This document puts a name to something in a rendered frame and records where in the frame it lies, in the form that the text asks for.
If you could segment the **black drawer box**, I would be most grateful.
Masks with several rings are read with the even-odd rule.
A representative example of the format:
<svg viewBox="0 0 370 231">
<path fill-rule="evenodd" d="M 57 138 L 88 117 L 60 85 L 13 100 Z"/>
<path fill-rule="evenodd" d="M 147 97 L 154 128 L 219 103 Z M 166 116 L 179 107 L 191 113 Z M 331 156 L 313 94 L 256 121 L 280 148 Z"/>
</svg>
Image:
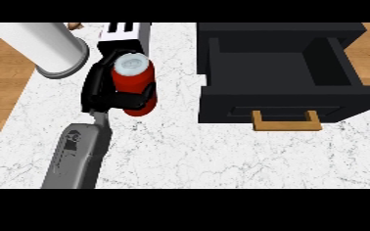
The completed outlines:
<svg viewBox="0 0 370 231">
<path fill-rule="evenodd" d="M 361 86 L 336 38 L 253 42 L 243 50 L 224 50 L 221 44 L 218 38 L 207 41 L 209 86 L 277 91 Z"/>
</svg>

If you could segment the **black drawer front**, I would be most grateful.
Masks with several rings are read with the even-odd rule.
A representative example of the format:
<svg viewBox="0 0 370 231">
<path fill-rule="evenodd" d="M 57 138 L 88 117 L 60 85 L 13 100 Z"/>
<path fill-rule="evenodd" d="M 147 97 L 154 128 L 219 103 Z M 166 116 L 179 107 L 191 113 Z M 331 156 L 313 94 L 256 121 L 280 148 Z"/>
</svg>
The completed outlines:
<svg viewBox="0 0 370 231">
<path fill-rule="evenodd" d="M 250 123 L 252 111 L 265 121 L 300 121 L 315 111 L 319 122 L 340 120 L 370 110 L 370 87 L 200 88 L 198 123 Z"/>
</svg>

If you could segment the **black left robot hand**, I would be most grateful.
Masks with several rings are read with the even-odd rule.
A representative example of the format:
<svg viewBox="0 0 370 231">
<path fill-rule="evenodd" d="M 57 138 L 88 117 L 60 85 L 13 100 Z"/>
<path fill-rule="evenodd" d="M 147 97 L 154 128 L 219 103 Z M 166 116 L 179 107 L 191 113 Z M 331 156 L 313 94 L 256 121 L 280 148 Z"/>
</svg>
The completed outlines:
<svg viewBox="0 0 370 231">
<path fill-rule="evenodd" d="M 156 107 L 156 80 L 148 83 L 140 94 L 114 91 L 112 65 L 116 58 L 126 53 L 123 50 L 113 50 L 92 64 L 81 92 L 84 113 L 89 111 L 106 113 L 109 109 L 122 109 L 129 116 L 144 116 Z"/>
</svg>

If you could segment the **black cabinet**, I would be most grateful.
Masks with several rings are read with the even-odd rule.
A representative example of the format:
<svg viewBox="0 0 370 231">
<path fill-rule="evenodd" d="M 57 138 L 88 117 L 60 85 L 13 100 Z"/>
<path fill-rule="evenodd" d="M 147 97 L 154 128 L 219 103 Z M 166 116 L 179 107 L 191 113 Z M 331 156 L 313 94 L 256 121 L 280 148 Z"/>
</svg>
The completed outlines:
<svg viewBox="0 0 370 231">
<path fill-rule="evenodd" d="M 365 32 L 361 23 L 198 23 L 196 25 L 196 72 L 204 73 L 207 41 L 218 38 L 224 50 L 243 50 L 253 42 L 337 39 L 341 49 Z"/>
</svg>

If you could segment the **white and black block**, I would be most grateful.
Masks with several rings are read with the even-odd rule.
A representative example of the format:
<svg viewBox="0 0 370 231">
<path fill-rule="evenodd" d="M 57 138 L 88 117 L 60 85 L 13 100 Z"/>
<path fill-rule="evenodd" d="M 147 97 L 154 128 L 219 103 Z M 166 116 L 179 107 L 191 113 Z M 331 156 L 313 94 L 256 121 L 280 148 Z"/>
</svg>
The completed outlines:
<svg viewBox="0 0 370 231">
<path fill-rule="evenodd" d="M 98 51 L 103 56 L 113 50 L 148 55 L 150 23 L 104 23 L 98 37 Z"/>
</svg>

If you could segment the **red can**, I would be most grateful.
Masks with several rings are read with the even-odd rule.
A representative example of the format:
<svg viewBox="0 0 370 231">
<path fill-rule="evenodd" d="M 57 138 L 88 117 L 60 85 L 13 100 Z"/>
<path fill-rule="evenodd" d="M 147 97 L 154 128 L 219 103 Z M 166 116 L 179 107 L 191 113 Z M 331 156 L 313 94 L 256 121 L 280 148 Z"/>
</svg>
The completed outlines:
<svg viewBox="0 0 370 231">
<path fill-rule="evenodd" d="M 113 61 L 110 76 L 116 92 L 140 94 L 154 81 L 153 63 L 142 54 L 126 53 Z"/>
</svg>

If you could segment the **white cylinder with grey rim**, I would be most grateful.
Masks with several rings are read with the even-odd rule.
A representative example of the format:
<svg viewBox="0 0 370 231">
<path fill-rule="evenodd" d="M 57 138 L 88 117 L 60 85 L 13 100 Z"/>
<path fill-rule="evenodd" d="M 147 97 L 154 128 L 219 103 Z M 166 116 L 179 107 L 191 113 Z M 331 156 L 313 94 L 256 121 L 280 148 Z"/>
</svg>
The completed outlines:
<svg viewBox="0 0 370 231">
<path fill-rule="evenodd" d="M 0 23 L 0 38 L 50 79 L 67 77 L 86 63 L 88 45 L 63 23 Z"/>
</svg>

